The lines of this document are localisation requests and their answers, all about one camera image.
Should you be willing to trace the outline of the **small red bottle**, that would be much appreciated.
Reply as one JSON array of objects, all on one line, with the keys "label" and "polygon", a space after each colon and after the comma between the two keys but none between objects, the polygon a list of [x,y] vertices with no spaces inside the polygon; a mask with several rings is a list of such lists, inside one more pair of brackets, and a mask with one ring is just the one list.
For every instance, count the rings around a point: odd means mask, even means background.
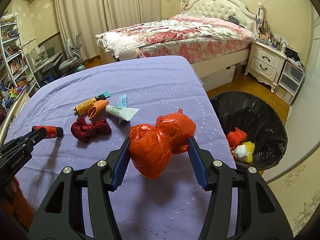
[{"label": "small red bottle", "polygon": [[44,128],[46,130],[47,139],[53,139],[53,138],[61,138],[64,135],[64,131],[62,127],[56,127],[56,126],[33,126],[32,131],[37,131],[41,128]]}]

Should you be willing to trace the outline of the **white plastic bag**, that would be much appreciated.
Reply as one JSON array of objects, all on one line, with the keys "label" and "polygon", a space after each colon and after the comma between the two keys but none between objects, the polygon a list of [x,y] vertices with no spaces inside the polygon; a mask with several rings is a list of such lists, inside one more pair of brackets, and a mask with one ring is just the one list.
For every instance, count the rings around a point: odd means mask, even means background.
[{"label": "white plastic bag", "polygon": [[245,159],[248,156],[247,146],[244,144],[238,145],[234,150],[234,156],[238,159]]}]

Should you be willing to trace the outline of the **yellow foam fruit net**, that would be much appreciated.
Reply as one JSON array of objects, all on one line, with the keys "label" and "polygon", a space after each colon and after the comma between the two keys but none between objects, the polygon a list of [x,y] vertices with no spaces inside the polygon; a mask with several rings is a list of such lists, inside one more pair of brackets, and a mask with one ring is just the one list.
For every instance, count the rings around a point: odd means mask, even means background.
[{"label": "yellow foam fruit net", "polygon": [[253,153],[255,149],[255,144],[253,142],[247,141],[241,144],[243,149],[246,150],[246,154],[241,158],[241,161],[244,163],[251,163],[253,161]]}]

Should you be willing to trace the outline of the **dark red ribbon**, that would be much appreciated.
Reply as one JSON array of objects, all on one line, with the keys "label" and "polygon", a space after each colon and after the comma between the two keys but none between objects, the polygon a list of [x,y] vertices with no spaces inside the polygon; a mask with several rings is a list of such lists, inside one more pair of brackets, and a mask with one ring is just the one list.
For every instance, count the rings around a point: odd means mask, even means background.
[{"label": "dark red ribbon", "polygon": [[83,143],[88,143],[91,139],[99,135],[109,135],[112,133],[106,119],[100,119],[87,123],[85,118],[77,118],[71,125],[72,135]]}]

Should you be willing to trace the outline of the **amber medicine bottle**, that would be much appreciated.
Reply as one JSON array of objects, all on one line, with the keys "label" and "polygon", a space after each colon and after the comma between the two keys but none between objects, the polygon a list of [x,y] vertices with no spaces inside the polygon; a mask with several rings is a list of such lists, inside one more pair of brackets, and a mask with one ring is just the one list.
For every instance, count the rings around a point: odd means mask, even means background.
[{"label": "amber medicine bottle", "polygon": [[104,94],[100,94],[98,96],[92,97],[79,105],[73,108],[73,112],[75,115],[82,117],[88,113],[88,110],[93,106],[93,104],[99,100],[105,100],[106,96]]}]

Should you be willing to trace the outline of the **red foam fruit net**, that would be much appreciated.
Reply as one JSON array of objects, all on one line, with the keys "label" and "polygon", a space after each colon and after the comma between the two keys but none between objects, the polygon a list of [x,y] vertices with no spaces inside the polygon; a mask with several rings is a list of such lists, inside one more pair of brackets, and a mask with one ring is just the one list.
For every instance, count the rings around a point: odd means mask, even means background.
[{"label": "red foam fruit net", "polygon": [[230,148],[235,148],[236,146],[240,145],[243,141],[247,138],[247,133],[239,128],[235,128],[234,131],[230,131],[226,139]]}]

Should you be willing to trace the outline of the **orange paper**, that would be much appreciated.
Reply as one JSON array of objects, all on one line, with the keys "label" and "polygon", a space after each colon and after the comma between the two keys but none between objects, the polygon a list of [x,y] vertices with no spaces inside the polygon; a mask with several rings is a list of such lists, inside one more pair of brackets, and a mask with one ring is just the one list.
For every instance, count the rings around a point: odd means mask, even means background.
[{"label": "orange paper", "polygon": [[108,104],[108,100],[99,100],[93,103],[93,106],[87,112],[89,120],[96,121]]}]

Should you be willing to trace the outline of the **red knotted plastic bag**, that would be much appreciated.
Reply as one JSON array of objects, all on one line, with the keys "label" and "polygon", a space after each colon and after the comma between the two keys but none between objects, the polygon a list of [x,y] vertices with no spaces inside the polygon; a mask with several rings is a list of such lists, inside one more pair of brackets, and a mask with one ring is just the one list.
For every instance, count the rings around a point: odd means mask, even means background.
[{"label": "red knotted plastic bag", "polygon": [[148,179],[159,178],[173,155],[187,152],[195,132],[195,122],[182,109],[158,116],[154,126],[131,127],[129,152],[135,168]]}]

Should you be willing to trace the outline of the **white green tube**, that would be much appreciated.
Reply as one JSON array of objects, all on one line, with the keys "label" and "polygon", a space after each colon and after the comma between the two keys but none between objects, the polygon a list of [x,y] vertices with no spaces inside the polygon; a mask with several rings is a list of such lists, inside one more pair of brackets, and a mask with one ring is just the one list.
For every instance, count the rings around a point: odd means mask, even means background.
[{"label": "white green tube", "polygon": [[121,118],[125,121],[130,121],[138,112],[139,108],[126,108],[107,105],[105,110],[108,114]]}]

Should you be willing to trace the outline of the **blue sachet packet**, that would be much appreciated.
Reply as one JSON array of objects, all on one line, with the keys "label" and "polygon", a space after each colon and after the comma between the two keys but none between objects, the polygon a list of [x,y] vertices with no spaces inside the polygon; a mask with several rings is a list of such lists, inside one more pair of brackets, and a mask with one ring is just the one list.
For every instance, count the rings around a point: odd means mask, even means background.
[{"label": "blue sachet packet", "polygon": [[123,118],[126,116],[126,110],[124,109],[128,107],[126,94],[120,95],[116,98],[116,106],[121,108],[120,113],[118,114],[119,124],[121,124],[126,121],[126,119]]}]

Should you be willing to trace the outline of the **teal white small box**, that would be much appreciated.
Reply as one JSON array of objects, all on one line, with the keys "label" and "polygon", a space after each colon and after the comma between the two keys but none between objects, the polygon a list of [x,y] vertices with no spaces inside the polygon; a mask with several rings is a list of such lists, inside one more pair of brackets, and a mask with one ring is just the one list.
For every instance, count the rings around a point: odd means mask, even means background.
[{"label": "teal white small box", "polygon": [[106,100],[106,99],[109,98],[109,97],[110,97],[110,94],[109,94],[108,91],[105,91],[105,92],[103,92],[103,93],[101,93],[101,94],[99,95],[99,98],[100,98],[101,100]]}]

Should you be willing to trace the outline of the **black lined trash bin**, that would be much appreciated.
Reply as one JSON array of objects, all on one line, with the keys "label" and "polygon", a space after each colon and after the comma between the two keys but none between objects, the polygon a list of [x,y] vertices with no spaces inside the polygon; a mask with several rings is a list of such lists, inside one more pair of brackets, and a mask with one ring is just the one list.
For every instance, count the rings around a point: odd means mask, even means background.
[{"label": "black lined trash bin", "polygon": [[247,134],[247,141],[255,143],[253,162],[236,161],[236,167],[249,166],[258,171],[268,170],[279,164],[287,148],[284,124],[274,109],[253,94],[240,91],[222,92],[210,99],[225,134],[236,128]]}]

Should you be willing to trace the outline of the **white bookshelf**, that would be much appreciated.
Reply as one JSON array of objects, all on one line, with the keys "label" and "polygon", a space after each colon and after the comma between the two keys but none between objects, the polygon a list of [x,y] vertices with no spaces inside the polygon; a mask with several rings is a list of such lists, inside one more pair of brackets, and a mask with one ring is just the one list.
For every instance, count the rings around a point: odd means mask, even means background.
[{"label": "white bookshelf", "polygon": [[25,55],[16,12],[1,17],[1,84],[5,89],[25,88],[29,97],[39,89]]}]

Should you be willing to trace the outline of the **study desk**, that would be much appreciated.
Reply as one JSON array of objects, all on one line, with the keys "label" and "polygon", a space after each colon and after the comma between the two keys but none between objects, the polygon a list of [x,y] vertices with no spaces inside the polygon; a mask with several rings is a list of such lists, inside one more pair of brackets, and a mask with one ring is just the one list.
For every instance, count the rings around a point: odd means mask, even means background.
[{"label": "study desk", "polygon": [[41,80],[48,74],[54,78],[54,80],[58,79],[56,71],[54,67],[59,63],[62,59],[62,51],[57,52],[51,57],[46,58],[45,60],[41,60],[39,63],[34,65],[33,60],[31,59],[30,54],[26,54],[26,61],[28,66],[30,67],[31,73],[35,77],[38,87],[42,87]]}]

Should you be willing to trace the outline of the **purple bedspread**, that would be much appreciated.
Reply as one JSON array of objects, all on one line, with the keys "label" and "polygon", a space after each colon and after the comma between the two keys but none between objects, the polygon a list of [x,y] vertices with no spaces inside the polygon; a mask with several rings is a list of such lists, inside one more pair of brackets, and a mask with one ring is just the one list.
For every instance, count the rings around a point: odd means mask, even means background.
[{"label": "purple bedspread", "polygon": [[[109,92],[109,102],[127,96],[138,113],[126,126],[103,113],[110,135],[88,143],[71,134],[76,120],[73,108],[87,99]],[[181,56],[160,56],[110,63],[60,78],[39,89],[22,108],[7,133],[7,140],[29,132],[33,126],[59,126],[61,139],[37,144],[32,158],[18,172],[23,195],[37,210],[57,175],[66,166],[88,168],[120,148],[131,126],[154,125],[160,115],[182,109],[196,124],[195,139],[215,159],[234,166],[228,142],[202,84]],[[186,153],[174,155],[158,179],[147,179],[130,164],[122,185],[110,194],[124,239],[198,239],[210,193],[196,181]]]}]

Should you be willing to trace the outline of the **grey desk chair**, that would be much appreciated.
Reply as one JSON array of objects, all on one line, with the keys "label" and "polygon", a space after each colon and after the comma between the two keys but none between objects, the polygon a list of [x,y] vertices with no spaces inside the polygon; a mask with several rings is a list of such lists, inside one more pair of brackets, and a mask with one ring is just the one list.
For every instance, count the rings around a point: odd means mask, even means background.
[{"label": "grey desk chair", "polygon": [[81,33],[76,35],[76,44],[73,47],[71,46],[70,38],[65,42],[65,51],[68,59],[59,65],[59,71],[62,73],[62,77],[80,72],[85,69],[85,66],[83,65],[84,58],[81,56],[82,44],[80,43],[80,35]]}]

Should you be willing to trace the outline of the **clear plastic drawer unit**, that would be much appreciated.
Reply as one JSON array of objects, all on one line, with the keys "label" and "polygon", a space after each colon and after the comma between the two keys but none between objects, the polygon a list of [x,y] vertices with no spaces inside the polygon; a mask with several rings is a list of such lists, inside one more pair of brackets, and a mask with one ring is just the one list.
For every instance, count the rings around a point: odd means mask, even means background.
[{"label": "clear plastic drawer unit", "polygon": [[305,72],[302,66],[292,59],[287,59],[274,93],[288,105],[291,105],[303,83],[304,76]]}]

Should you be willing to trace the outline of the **white under-bed box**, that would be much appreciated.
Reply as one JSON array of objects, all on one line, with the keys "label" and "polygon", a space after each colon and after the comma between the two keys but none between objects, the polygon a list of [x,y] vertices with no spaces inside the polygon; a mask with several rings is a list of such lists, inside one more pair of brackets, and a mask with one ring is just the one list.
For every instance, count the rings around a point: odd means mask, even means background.
[{"label": "white under-bed box", "polygon": [[232,82],[234,71],[235,65],[232,65],[201,78],[204,90],[208,92]]}]

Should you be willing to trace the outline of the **white nightstand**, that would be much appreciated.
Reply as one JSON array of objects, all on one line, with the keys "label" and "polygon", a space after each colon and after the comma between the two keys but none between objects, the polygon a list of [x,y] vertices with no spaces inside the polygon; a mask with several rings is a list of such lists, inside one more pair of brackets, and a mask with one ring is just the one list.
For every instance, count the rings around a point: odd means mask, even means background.
[{"label": "white nightstand", "polygon": [[260,83],[270,86],[274,93],[286,59],[286,55],[281,51],[253,41],[244,75],[251,74]]}]

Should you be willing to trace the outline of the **beige curtains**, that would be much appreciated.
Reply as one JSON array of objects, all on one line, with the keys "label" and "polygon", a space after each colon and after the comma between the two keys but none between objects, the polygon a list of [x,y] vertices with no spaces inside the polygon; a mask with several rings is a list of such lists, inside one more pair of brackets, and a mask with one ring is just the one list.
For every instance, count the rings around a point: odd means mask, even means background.
[{"label": "beige curtains", "polygon": [[80,35],[82,55],[98,55],[96,35],[133,24],[160,20],[160,0],[54,0],[63,41],[76,44]]}]

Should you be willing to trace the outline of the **floral quilt bed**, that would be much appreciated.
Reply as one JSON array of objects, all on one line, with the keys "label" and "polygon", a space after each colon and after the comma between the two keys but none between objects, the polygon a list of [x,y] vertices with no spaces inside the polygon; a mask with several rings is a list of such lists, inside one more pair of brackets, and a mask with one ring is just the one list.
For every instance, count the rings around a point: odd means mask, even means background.
[{"label": "floral quilt bed", "polygon": [[255,35],[226,20],[178,14],[95,38],[100,49],[119,61],[176,55],[193,64],[246,49]]}]

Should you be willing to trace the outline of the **white tufted headboard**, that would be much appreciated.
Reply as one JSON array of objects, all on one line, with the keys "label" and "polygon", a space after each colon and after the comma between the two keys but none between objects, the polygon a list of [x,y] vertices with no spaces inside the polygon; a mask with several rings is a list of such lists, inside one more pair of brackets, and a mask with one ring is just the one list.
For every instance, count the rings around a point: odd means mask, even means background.
[{"label": "white tufted headboard", "polygon": [[256,13],[250,12],[247,5],[239,0],[180,0],[182,14],[219,18],[235,18],[239,25],[259,35],[264,26],[264,6],[258,4]]}]

